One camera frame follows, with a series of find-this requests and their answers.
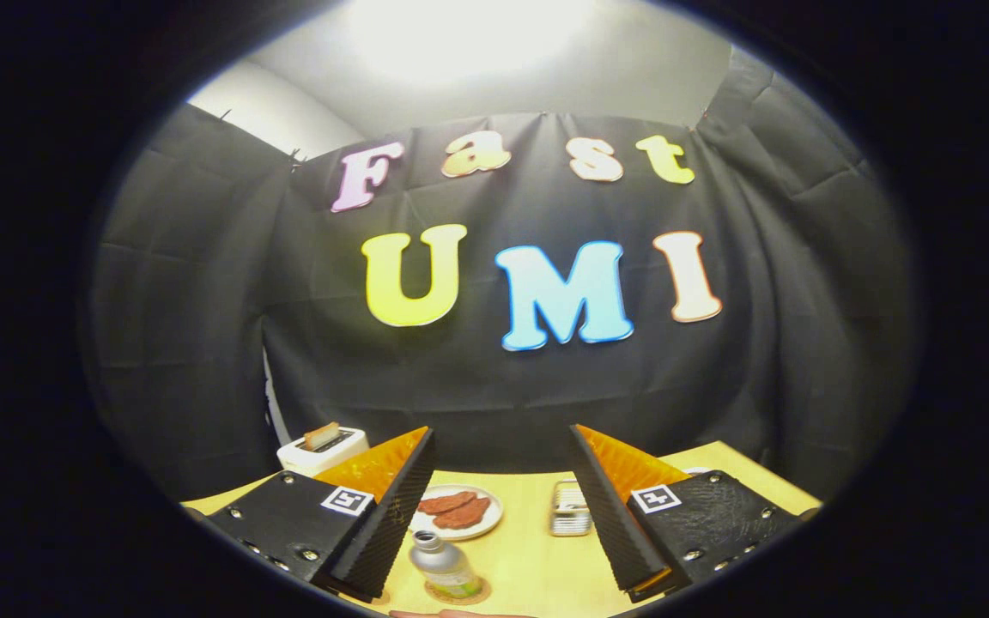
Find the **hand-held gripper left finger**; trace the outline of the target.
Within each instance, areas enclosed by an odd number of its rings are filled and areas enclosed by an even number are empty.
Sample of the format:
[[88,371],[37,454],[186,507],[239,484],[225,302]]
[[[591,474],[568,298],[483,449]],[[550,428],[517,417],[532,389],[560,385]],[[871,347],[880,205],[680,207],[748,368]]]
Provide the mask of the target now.
[[435,465],[434,430],[418,427],[314,476],[272,475],[203,525],[271,570],[370,602],[384,591]]

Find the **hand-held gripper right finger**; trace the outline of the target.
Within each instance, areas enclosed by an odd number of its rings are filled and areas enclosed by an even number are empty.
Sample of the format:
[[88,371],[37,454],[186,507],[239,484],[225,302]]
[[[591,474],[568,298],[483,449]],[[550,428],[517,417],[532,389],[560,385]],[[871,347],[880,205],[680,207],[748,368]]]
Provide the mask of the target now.
[[717,578],[813,517],[725,470],[697,475],[572,425],[572,471],[617,587],[640,603]]

